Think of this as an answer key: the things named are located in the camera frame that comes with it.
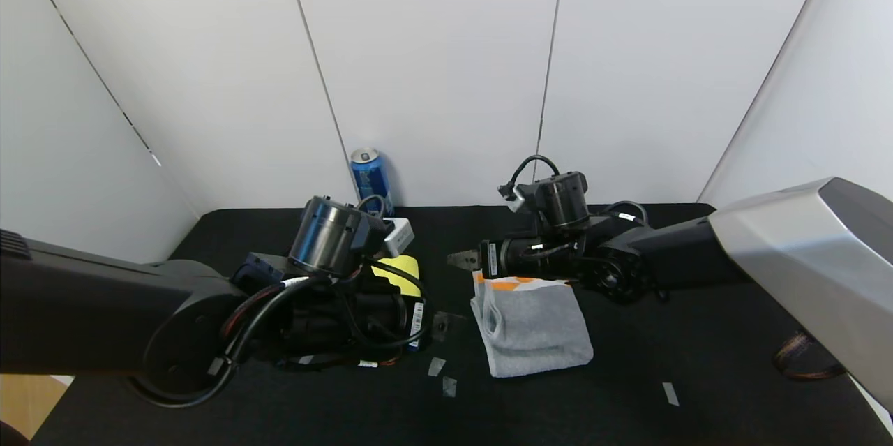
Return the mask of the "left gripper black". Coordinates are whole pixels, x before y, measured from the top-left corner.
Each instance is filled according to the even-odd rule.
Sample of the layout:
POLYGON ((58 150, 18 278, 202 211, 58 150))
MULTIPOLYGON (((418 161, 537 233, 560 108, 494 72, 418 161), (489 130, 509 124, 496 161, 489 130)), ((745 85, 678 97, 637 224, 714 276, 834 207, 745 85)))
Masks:
MULTIPOLYGON (((430 319, 421 297, 398 293, 361 293, 354 299, 355 337, 373 350, 418 351, 428 338, 430 319)), ((437 311, 431 322, 432 342, 458 340, 467 318, 437 311)))

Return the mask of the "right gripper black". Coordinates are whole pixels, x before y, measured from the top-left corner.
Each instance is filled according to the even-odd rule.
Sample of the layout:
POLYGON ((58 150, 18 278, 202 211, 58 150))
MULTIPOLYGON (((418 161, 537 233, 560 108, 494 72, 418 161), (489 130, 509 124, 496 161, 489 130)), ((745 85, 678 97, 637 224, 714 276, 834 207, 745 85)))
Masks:
POLYGON ((448 265, 473 272, 481 269, 485 278, 531 277, 539 270, 539 259, 528 258, 543 249, 540 239, 485 240, 479 250, 463 250, 446 257, 448 265))

